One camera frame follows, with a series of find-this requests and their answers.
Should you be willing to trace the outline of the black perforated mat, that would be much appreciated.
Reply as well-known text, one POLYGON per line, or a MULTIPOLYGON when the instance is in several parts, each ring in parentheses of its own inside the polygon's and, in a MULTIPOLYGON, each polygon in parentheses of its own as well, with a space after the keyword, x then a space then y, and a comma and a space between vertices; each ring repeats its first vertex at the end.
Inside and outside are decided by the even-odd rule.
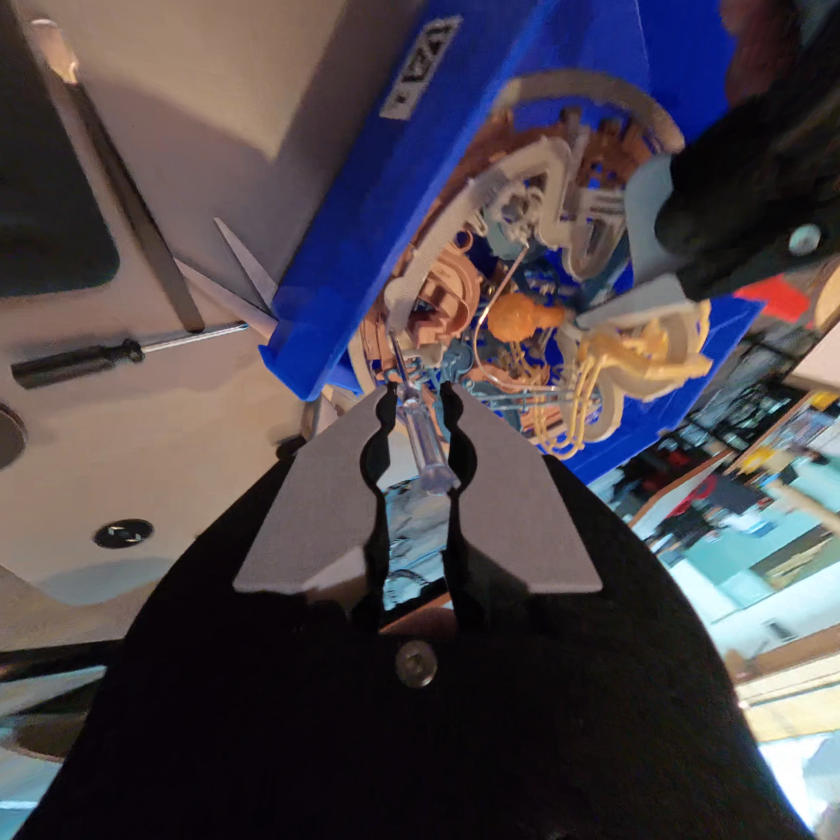
POLYGON ((108 284, 119 252, 9 2, 1 2, 1 298, 108 284))

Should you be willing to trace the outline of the colourful plastic maze ball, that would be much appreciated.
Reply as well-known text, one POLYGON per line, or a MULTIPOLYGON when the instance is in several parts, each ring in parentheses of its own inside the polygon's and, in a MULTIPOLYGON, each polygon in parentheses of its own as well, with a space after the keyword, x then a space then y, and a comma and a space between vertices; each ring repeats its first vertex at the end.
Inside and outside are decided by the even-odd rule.
POLYGON ((628 82, 574 71, 509 82, 364 316, 349 352, 363 393, 396 382, 392 329, 441 444, 439 398, 462 384, 544 454, 571 459, 709 374, 709 301, 634 329, 578 329, 631 266, 625 190, 685 146, 628 82))

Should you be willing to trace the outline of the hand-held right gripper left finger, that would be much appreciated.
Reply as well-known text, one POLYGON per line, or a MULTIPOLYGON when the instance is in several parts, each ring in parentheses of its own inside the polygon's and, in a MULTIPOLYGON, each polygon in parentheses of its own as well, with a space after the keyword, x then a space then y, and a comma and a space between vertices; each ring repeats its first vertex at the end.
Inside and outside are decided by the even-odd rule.
POLYGON ((354 624, 379 624, 388 571, 385 501, 396 389, 380 387, 295 454, 233 586, 242 594, 337 601, 354 624))

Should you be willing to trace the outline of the clear handled screwdriver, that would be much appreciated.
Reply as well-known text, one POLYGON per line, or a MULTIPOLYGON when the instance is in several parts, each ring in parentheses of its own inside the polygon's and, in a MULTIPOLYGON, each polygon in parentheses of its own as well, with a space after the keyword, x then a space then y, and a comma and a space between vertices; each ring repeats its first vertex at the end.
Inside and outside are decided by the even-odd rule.
POLYGON ((446 496, 456 488, 458 479, 448 466, 433 416, 424 397, 407 373, 401 345, 392 329, 389 329, 388 338, 400 376, 396 393, 402 406, 406 430, 417 467, 419 487, 428 495, 446 496))

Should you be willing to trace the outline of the black handled screwdriver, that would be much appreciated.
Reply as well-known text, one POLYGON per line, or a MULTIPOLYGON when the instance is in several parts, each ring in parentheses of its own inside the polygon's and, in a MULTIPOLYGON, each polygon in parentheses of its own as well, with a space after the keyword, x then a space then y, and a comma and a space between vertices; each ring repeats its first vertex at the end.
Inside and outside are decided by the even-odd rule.
POLYGON ((13 380, 27 391, 70 382, 112 371, 124 364, 141 364, 153 353, 200 343, 249 330, 245 322, 215 327, 203 332, 184 332, 169 339, 142 343, 126 339, 119 344, 95 344, 85 348, 55 353, 36 360, 12 364, 13 380))

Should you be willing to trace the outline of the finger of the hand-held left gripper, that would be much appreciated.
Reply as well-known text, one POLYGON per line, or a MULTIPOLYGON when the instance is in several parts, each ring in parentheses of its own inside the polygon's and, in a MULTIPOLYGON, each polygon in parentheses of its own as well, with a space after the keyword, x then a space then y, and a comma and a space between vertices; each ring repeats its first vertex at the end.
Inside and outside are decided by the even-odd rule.
POLYGON ((652 156, 626 184, 626 231, 635 284, 646 284, 680 267, 680 257, 667 250, 655 233, 658 213, 674 189, 673 158, 672 154, 652 156))
POLYGON ((576 317, 578 329, 634 329, 648 321, 688 312, 696 303, 676 275, 661 275, 576 317))

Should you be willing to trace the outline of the black desk grommet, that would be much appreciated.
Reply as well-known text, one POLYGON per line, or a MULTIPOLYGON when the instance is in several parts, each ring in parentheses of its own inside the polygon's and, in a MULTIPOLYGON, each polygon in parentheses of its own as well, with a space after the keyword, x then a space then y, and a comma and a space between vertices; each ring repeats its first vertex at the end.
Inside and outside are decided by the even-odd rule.
POLYGON ((151 521, 118 518, 102 524, 92 535, 94 545, 104 550, 126 550, 150 540, 155 534, 151 521))

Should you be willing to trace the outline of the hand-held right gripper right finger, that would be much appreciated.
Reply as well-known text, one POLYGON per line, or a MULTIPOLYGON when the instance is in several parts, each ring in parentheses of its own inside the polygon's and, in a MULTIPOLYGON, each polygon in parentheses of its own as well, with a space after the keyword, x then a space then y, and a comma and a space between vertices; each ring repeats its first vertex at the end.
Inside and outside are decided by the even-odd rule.
POLYGON ((534 598, 603 588, 540 452, 461 386, 440 393, 450 432, 444 577, 459 624, 513 624, 534 598))

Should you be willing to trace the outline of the blue plastic bin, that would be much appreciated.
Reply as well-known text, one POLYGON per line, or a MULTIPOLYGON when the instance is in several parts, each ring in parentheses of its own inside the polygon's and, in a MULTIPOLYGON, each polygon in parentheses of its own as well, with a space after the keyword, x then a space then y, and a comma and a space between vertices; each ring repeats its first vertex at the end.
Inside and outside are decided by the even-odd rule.
POLYGON ((712 1, 435 1, 280 279, 260 348, 301 399, 350 368, 352 334, 505 83, 600 71, 693 140, 725 110, 732 42, 712 1))

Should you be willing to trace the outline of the black tweezers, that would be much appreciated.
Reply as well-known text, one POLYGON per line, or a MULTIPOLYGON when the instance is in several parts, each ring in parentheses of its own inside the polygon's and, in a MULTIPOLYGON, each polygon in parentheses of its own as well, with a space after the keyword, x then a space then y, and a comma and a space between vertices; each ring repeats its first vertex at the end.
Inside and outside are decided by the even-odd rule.
POLYGON ((75 53, 53 20, 35 17, 29 21, 28 28, 33 43, 47 67, 65 83, 105 173, 114 200, 176 317, 188 333, 203 332, 206 327, 203 316, 83 82, 75 53))

